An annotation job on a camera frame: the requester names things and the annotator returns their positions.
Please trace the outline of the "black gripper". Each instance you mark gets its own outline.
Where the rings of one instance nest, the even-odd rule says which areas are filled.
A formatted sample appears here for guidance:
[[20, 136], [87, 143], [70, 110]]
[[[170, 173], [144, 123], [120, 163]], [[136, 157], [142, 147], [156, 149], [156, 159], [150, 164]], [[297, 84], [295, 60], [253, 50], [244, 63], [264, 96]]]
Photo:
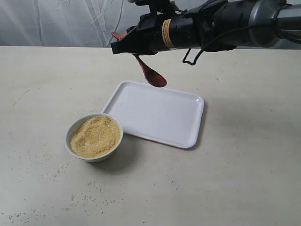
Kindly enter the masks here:
[[[134, 40], [126, 38], [130, 32]], [[127, 28], [111, 43], [113, 54], [154, 55], [162, 51], [199, 47], [199, 34], [191, 17], [174, 15], [168, 18], [163, 14], [141, 16], [137, 26]]]

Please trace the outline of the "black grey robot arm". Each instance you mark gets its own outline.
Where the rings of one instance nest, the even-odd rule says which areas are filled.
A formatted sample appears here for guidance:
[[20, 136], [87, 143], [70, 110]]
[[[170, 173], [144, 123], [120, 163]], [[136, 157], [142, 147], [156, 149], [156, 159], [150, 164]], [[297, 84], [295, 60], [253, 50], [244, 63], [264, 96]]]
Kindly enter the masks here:
[[301, 7], [285, 0], [209, 0], [190, 10], [179, 9], [170, 0], [135, 3], [149, 6], [150, 12], [111, 43], [114, 54], [154, 55], [174, 49], [219, 52], [301, 41]]

